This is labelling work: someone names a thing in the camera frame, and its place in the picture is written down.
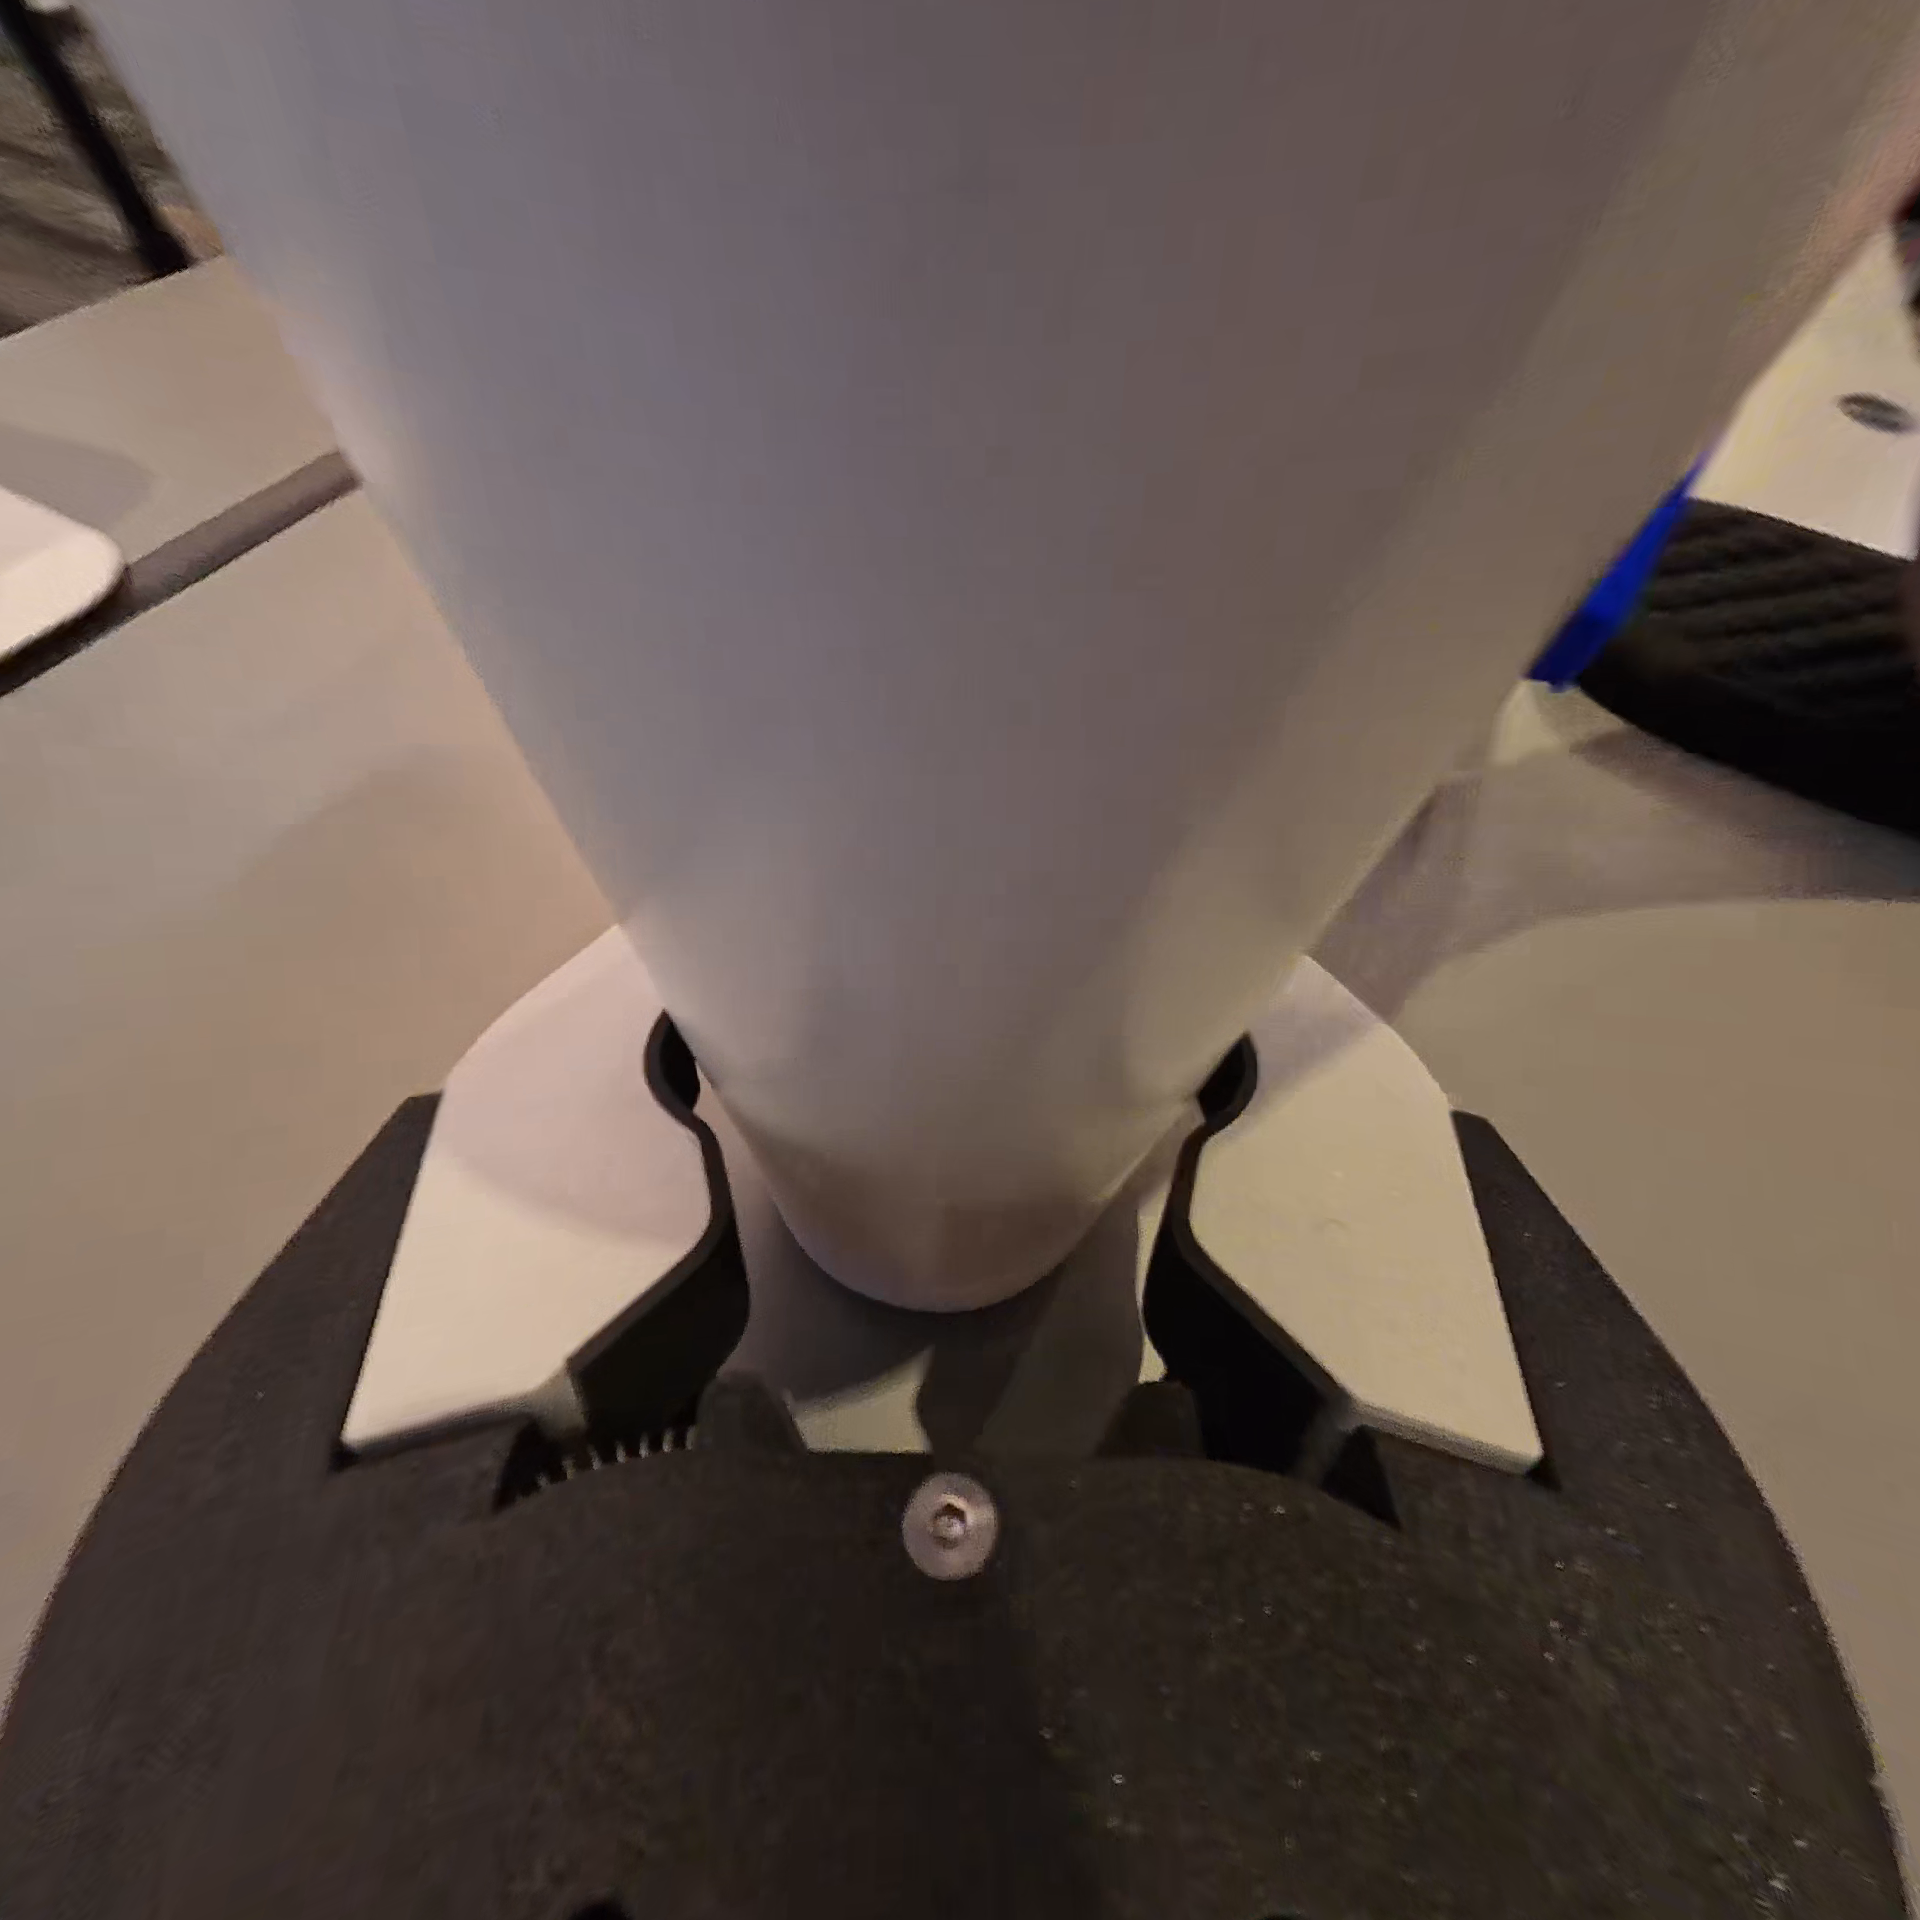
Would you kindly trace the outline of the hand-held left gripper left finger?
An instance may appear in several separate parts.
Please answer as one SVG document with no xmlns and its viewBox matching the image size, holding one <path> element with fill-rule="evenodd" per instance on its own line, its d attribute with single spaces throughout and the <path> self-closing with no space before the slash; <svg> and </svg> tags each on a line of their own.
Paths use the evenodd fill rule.
<svg viewBox="0 0 1920 1920">
<path fill-rule="evenodd" d="M 702 1076 L 609 930 L 451 1067 L 342 1417 L 352 1455 L 488 1427 L 627 1443 L 685 1417 L 751 1289 Z"/>
</svg>

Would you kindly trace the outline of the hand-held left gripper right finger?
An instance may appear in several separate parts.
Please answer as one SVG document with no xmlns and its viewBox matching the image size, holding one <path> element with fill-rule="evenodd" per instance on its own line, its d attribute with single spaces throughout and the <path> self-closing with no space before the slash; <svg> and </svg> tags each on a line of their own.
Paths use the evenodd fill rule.
<svg viewBox="0 0 1920 1920">
<path fill-rule="evenodd" d="M 1141 1307 L 1215 1460 L 1314 1469 L 1354 1430 L 1544 1459 L 1449 1099 L 1312 961 L 1197 1095 Z"/>
</svg>

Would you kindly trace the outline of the blue plastic bin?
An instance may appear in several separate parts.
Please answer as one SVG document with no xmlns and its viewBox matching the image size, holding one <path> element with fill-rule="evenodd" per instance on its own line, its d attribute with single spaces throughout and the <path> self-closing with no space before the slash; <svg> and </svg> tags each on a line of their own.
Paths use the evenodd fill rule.
<svg viewBox="0 0 1920 1920">
<path fill-rule="evenodd" d="M 1543 652 L 1527 668 L 1523 682 L 1568 689 L 1589 670 L 1601 650 L 1637 612 L 1657 569 L 1673 529 L 1682 518 L 1706 457 L 1698 457 L 1662 495 L 1640 529 L 1625 542 L 1592 588 L 1568 612 Z"/>
</svg>

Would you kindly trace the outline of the white plastic bottle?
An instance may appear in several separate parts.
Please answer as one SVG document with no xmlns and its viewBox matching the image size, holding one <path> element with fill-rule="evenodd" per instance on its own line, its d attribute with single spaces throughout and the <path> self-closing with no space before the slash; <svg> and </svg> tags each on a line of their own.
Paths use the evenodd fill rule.
<svg viewBox="0 0 1920 1920">
<path fill-rule="evenodd" d="M 799 1244 L 1088 1234 L 1915 165 L 1915 5 L 91 5 Z"/>
</svg>

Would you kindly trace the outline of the black mesh wrist rest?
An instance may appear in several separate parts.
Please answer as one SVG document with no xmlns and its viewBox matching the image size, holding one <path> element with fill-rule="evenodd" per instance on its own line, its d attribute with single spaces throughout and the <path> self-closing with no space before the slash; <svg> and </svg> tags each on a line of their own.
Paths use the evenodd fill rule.
<svg viewBox="0 0 1920 1920">
<path fill-rule="evenodd" d="M 1578 674 L 1665 746 L 1918 837 L 1918 561 L 1694 500 Z"/>
</svg>

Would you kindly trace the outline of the instruction board on white stand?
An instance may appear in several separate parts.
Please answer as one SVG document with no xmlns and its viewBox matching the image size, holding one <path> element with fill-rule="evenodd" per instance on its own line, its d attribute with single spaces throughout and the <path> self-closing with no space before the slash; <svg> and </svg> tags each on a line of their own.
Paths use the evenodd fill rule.
<svg viewBox="0 0 1920 1920">
<path fill-rule="evenodd" d="M 96 610 L 126 569 L 105 533 L 1 486 L 1 661 Z"/>
</svg>

